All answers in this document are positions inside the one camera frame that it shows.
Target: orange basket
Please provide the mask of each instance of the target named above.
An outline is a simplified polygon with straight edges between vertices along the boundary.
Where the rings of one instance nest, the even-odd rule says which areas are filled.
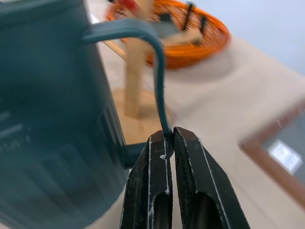
[[[178,29],[182,30],[188,5],[175,0],[154,0],[153,14],[151,20],[159,21],[159,14],[170,13],[172,21]],[[115,2],[107,12],[107,20],[113,21],[125,18],[124,7]],[[180,46],[165,47],[166,68],[178,69],[193,65],[204,58],[224,49],[230,38],[230,32],[226,26],[214,16],[204,12],[199,8],[194,8],[189,17],[187,29],[194,31],[201,27],[201,17],[206,17],[206,24],[203,30],[203,37],[198,44],[188,44]],[[153,53],[149,53],[146,60],[147,64],[153,65]]]

